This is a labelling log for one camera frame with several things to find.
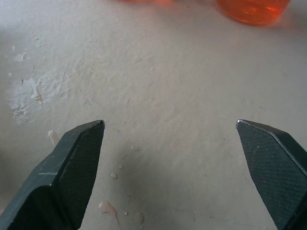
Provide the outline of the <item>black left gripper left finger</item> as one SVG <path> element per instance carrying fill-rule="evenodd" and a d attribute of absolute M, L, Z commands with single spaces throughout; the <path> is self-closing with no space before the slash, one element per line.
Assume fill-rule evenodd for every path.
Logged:
<path fill-rule="evenodd" d="M 105 123 L 66 132 L 0 216 L 2 230 L 77 230 L 92 194 Z"/>

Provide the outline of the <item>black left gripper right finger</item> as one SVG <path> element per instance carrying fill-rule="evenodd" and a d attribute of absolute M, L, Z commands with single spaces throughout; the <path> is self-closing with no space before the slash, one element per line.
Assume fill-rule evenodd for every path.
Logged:
<path fill-rule="evenodd" d="M 268 125 L 236 123 L 248 170 L 279 230 L 307 228 L 307 152 L 287 132 Z"/>

